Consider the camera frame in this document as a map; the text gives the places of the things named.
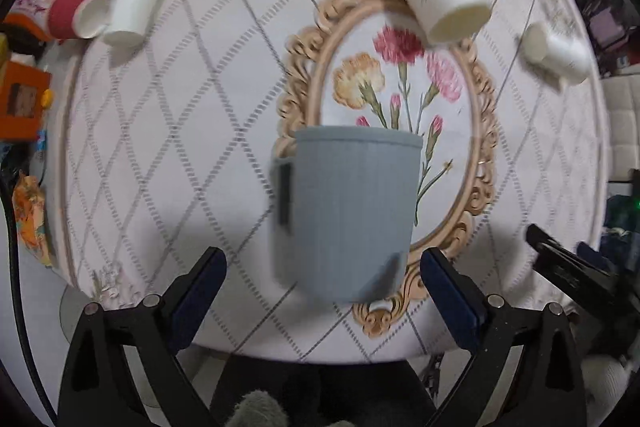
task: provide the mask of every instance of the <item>oval frame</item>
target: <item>oval frame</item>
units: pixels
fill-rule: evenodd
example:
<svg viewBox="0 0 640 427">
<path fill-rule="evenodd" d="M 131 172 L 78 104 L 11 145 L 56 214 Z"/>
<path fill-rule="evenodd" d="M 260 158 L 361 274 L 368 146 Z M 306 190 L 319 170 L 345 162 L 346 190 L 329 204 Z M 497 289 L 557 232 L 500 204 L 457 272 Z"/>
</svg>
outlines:
<svg viewBox="0 0 640 427">
<path fill-rule="evenodd" d="M 287 86 L 278 100 L 279 138 L 276 157 L 293 155 L 296 130 L 320 125 L 322 91 L 327 69 L 345 36 L 359 22 L 382 11 L 415 17 L 406 0 L 323 0 L 318 6 L 316 26 L 308 26 L 287 44 Z M 441 248 L 453 259 L 466 244 L 473 230 L 473 216 L 482 212 L 494 197 L 494 147 L 497 122 L 494 114 L 494 86 L 471 39 L 452 44 L 449 51 L 456 59 L 469 90 L 472 114 L 470 154 L 464 181 L 454 203 L 433 232 L 413 243 L 401 288 L 386 303 L 353 305 L 353 316 L 370 337 L 388 331 L 406 312 L 410 301 L 428 297 L 420 279 L 420 256 L 427 247 Z"/>
</svg>

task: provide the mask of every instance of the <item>round table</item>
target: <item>round table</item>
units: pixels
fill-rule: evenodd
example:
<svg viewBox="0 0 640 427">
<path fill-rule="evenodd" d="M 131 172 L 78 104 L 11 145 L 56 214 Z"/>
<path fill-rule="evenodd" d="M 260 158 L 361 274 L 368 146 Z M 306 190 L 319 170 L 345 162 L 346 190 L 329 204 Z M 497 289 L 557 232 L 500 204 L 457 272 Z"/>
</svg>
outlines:
<svg viewBox="0 0 640 427">
<path fill-rule="evenodd" d="M 597 68 L 566 87 L 518 52 L 536 21 L 588 45 L 572 0 L 490 1 L 485 28 L 449 48 L 428 46 L 404 0 L 164 0 L 140 49 L 94 41 L 71 94 L 60 180 L 69 248 L 58 250 L 72 282 L 128 306 L 220 247 L 228 275 L 196 342 L 325 363 L 452 345 L 419 278 L 426 245 L 512 304 L 560 299 L 530 269 L 524 229 L 598 245 L 607 123 Z M 377 303 L 309 302 L 287 275 L 273 157 L 293 154 L 308 124 L 410 122 L 425 149 L 402 287 Z"/>
</svg>

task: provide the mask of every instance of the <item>pink carnation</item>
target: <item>pink carnation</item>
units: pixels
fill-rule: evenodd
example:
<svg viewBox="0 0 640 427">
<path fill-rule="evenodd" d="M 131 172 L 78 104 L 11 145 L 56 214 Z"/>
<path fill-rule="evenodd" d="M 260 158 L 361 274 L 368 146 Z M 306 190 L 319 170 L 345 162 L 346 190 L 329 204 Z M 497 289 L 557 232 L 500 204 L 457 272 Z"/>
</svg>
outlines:
<svg viewBox="0 0 640 427">
<path fill-rule="evenodd" d="M 462 84 L 455 66 L 446 56 L 435 52 L 427 55 L 427 73 L 449 102 L 455 102 L 462 93 Z"/>
<path fill-rule="evenodd" d="M 400 109 L 400 105 L 402 104 L 400 100 L 400 95 L 398 93 L 393 93 L 391 95 L 391 106 L 394 109 Z"/>
<path fill-rule="evenodd" d="M 434 118 L 433 121 L 431 122 L 431 128 L 433 129 L 433 134 L 440 134 L 442 132 L 442 117 L 437 114 Z"/>
<path fill-rule="evenodd" d="M 418 35 L 409 30 L 385 26 L 373 39 L 373 47 L 385 62 L 415 64 L 424 55 L 424 46 Z"/>
</svg>

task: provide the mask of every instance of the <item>orange box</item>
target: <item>orange box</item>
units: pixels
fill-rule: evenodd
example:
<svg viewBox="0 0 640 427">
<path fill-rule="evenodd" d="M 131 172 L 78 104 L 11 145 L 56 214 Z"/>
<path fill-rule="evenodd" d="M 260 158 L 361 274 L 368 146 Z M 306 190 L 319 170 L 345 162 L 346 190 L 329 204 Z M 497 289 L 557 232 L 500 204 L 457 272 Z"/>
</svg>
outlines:
<svg viewBox="0 0 640 427">
<path fill-rule="evenodd" d="M 1 64 L 2 55 L 6 56 L 3 44 L 6 38 L 0 34 L 0 140 L 36 141 L 42 120 L 40 100 L 51 74 L 8 60 Z"/>
</svg>

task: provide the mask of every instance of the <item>gray cup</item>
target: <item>gray cup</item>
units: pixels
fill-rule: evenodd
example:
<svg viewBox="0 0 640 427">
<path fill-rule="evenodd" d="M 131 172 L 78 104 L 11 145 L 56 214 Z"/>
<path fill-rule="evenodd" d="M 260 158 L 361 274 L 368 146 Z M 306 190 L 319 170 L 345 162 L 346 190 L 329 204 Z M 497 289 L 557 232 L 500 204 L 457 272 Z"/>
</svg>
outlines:
<svg viewBox="0 0 640 427">
<path fill-rule="evenodd" d="M 366 303 L 396 292 L 413 231 L 422 138 L 370 127 L 296 133 L 292 271 L 318 300 Z"/>
</svg>

